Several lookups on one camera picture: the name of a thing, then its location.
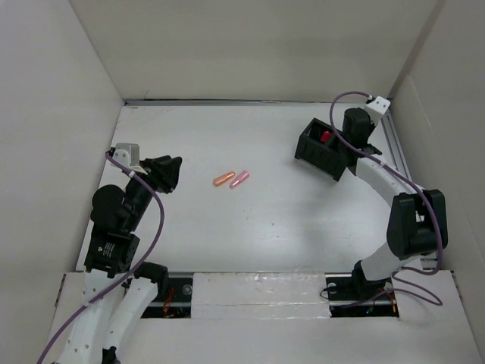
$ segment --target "white floor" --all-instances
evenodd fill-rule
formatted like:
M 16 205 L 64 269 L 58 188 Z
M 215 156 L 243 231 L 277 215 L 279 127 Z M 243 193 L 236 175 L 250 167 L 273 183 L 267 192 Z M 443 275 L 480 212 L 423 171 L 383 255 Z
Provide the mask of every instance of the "white floor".
M 336 122 L 352 104 L 336 107 Z M 166 219 L 149 260 L 170 271 L 350 271 L 385 240 L 389 208 L 346 171 L 339 183 L 294 154 L 313 117 L 328 121 L 328 104 L 124 107 L 112 146 L 138 143 L 141 158 L 183 157 L 176 190 L 162 196 Z M 389 161 L 379 126 L 371 142 Z M 247 170 L 234 190 L 212 180 Z M 101 185 L 128 179 L 106 165 Z M 136 234 L 136 259 L 158 227 L 152 203 Z M 77 269 L 89 245 L 87 229 Z

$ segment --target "orange object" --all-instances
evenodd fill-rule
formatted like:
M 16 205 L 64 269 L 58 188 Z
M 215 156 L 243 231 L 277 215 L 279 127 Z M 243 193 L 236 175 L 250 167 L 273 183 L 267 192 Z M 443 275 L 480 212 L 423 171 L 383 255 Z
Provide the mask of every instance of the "orange object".
M 221 184 L 224 184 L 226 182 L 228 182 L 228 180 L 230 180 L 232 177 L 234 177 L 236 175 L 236 172 L 227 172 L 226 174 L 223 174 L 222 176 L 220 177 L 217 177 L 216 179 L 214 179 L 214 185 L 216 187 L 220 186 Z

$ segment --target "black container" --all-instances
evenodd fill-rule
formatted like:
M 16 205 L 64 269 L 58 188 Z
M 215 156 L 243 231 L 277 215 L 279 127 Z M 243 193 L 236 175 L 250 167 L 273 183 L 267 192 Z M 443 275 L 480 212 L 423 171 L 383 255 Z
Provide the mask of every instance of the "black container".
M 332 135 L 326 142 L 321 137 L 328 131 Z M 346 169 L 346 161 L 339 153 L 339 139 L 329 124 L 314 118 L 298 139 L 295 158 L 303 159 L 338 181 Z

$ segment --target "robotic arm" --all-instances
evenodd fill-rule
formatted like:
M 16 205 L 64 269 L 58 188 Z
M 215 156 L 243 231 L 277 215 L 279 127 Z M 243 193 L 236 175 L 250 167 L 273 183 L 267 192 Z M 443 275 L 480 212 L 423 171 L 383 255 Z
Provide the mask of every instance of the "robotic arm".
M 177 183 L 182 158 L 169 155 L 139 161 L 139 147 L 117 144 L 108 152 L 114 161 L 136 173 L 154 191 L 170 193 Z M 148 304 L 168 288 L 167 268 L 142 263 L 134 271 L 130 287 L 113 316 L 113 308 L 123 292 L 117 286 L 100 300 L 96 295 L 130 271 L 138 247 L 135 231 L 152 199 L 152 193 L 131 179 L 125 191 L 107 185 L 92 198 L 91 241 L 84 262 L 83 302 L 87 307 L 75 320 L 64 351 L 55 364 L 117 364 L 127 338 Z
M 390 102 L 377 97 L 364 108 L 350 108 L 344 114 L 341 135 L 355 148 L 385 164 L 380 151 L 368 143 L 368 138 L 383 117 Z M 429 213 L 420 196 L 408 184 L 385 171 L 382 165 L 353 152 L 343 143 L 338 146 L 346 167 L 369 184 L 390 206 L 386 242 L 371 256 L 355 264 L 352 277 L 344 290 L 366 300 L 384 287 L 391 274 L 421 255 L 437 250 L 437 237 Z M 448 243 L 444 195 L 439 190 L 423 190 L 440 226 L 443 248 Z

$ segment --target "wire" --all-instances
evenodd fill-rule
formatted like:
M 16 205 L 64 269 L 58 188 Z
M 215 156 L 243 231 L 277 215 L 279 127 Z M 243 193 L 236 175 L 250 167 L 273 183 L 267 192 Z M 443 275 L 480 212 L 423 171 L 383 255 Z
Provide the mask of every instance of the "wire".
M 441 237 L 441 232 L 440 232 L 440 226 L 438 224 L 438 219 L 437 219 L 436 214 L 434 213 L 433 206 L 431 206 L 430 202 L 427 200 L 427 198 L 424 195 L 423 191 L 421 191 L 421 189 L 418 187 L 417 184 L 415 184 L 414 182 L 412 182 L 408 178 L 404 177 L 397 170 L 395 170 L 392 167 L 390 167 L 389 165 L 383 163 L 383 161 L 379 160 L 378 158 L 374 157 L 373 155 L 371 155 L 369 153 L 366 153 L 366 152 L 363 152 L 363 151 L 355 148 L 351 143 L 349 143 L 347 140 L 345 140 L 344 137 L 339 133 L 339 131 L 335 127 L 335 123 L 333 122 L 333 109 L 335 108 L 335 104 L 342 97 L 348 96 L 348 95 L 360 95 L 360 96 L 367 97 L 368 99 L 370 99 L 372 97 L 370 94 L 363 93 L 362 91 L 348 91 L 346 93 L 341 93 L 335 99 L 333 99 L 332 104 L 330 106 L 330 125 L 332 127 L 333 133 L 336 135 L 337 138 L 339 138 L 340 142 L 342 142 L 342 144 L 344 146 L 346 146 L 347 148 L 349 148 L 350 150 L 352 150 L 354 153 L 357 153 L 357 154 L 359 154 L 359 155 L 361 155 L 361 156 L 363 156 L 365 158 L 369 158 L 371 161 L 373 161 L 373 162 L 377 163 L 378 165 L 380 165 L 385 171 L 387 171 L 392 176 L 397 177 L 398 179 L 400 179 L 403 182 L 407 183 L 409 186 L 411 186 L 411 188 L 413 190 L 416 191 L 416 193 L 423 200 L 423 203 L 426 206 L 426 210 L 430 214 L 430 219 L 431 219 L 431 222 L 433 223 L 434 233 L 436 234 L 436 244 L 437 244 L 437 248 L 438 248 L 437 249 L 437 252 L 438 252 L 438 254 L 437 254 L 438 255 L 438 262 L 436 264 L 436 267 L 432 271 L 422 271 L 422 270 L 417 269 L 417 268 L 414 268 L 414 267 L 402 267 L 401 268 L 401 271 L 414 271 L 416 273 L 419 273 L 420 275 L 435 275 L 443 267 L 443 240 L 442 240 L 442 237 Z M 397 278 L 396 277 L 396 274 L 398 272 L 399 271 L 395 271 L 392 274 L 392 277 L 394 278 L 394 280 L 396 280 L 398 282 L 401 282 L 401 283 L 404 283 L 404 284 L 407 284 L 407 285 L 410 285 L 410 286 L 413 286 L 413 287 L 416 287 L 416 288 L 418 288 L 418 289 L 420 289 L 420 290 L 428 293 L 429 295 L 431 295 L 436 301 L 432 301 L 432 300 L 430 300 L 430 299 L 428 299 L 426 297 L 423 297 L 420 294 L 414 293 L 414 292 L 412 292 L 410 290 L 404 290 L 404 289 L 401 289 L 401 288 L 393 288 L 393 289 L 389 289 L 389 290 L 383 290 L 382 292 L 379 292 L 375 296 L 372 296 L 370 298 L 367 298 L 366 300 L 362 300 L 362 301 L 359 301 L 359 302 L 356 302 L 356 303 L 351 303 L 349 305 L 344 305 L 344 306 L 341 306 L 341 307 L 343 307 L 343 308 L 351 308 L 351 307 L 359 306 L 362 303 L 366 303 L 366 302 L 375 300 L 376 298 L 378 298 L 378 297 L 380 297 L 380 296 L 382 296 L 384 294 L 392 293 L 392 292 L 402 292 L 402 293 L 406 293 L 406 294 L 409 294 L 411 296 L 417 297 L 417 298 L 419 298 L 421 300 L 424 300 L 426 302 L 429 302 L 429 303 L 431 303 L 431 304 L 433 304 L 435 306 L 442 306 L 443 305 L 443 301 L 436 294 L 432 293 L 427 288 L 422 287 L 419 284 L 412 283 L 410 281 L 406 281 L 406 280 L 401 279 L 401 278 Z
M 123 173 L 125 173 L 126 176 L 130 176 L 132 174 L 132 171 L 129 168 L 126 168 L 125 166 L 121 165 L 120 163 L 116 162 L 108 152 L 106 152 L 105 157 L 107 160 L 109 160 L 113 165 L 121 169 Z M 137 270 L 141 264 L 148 258 L 152 250 L 155 248 L 155 245 L 158 242 L 158 238 L 160 237 L 161 234 L 161 229 L 164 227 L 164 220 L 165 220 L 165 211 L 164 211 L 164 206 L 163 203 L 161 202 L 160 197 L 158 197 L 157 193 L 142 179 L 140 178 L 137 174 L 133 173 L 133 178 L 142 186 L 144 186 L 153 196 L 155 201 L 158 204 L 158 207 L 160 208 L 160 223 L 158 225 L 158 230 L 157 233 L 155 234 L 155 237 L 153 238 L 152 244 L 149 246 L 149 248 L 146 250 L 145 254 L 143 254 L 142 258 L 129 270 L 127 271 L 120 279 L 115 281 L 114 283 L 110 284 L 107 286 L 104 290 L 102 290 L 100 293 L 98 293 L 96 296 L 94 296 L 91 300 L 88 301 L 89 305 L 92 305 L 93 303 L 98 302 L 101 298 L 103 298 L 106 294 L 110 293 L 114 288 L 125 282 L 126 279 L 128 279 L 129 276 L 131 276 L 135 270 Z M 80 307 L 70 318 L 66 320 L 66 322 L 55 332 L 55 334 L 52 336 L 51 340 L 47 343 L 45 346 L 44 350 L 42 351 L 42 354 L 39 357 L 39 360 L 37 360 L 37 364 L 42 364 L 44 361 L 45 357 L 47 356 L 47 353 L 50 351 L 52 346 L 54 345 L 55 341 L 61 336 L 62 332 L 85 310 L 87 309 L 87 306 L 82 306 Z
M 175 293 L 175 288 L 172 287 L 168 293 L 168 298 L 165 300 L 164 305 L 162 307 L 164 312 L 164 317 L 167 316 L 168 310 L 170 309 L 170 304 L 172 302 L 172 299 L 174 298 L 174 293 Z

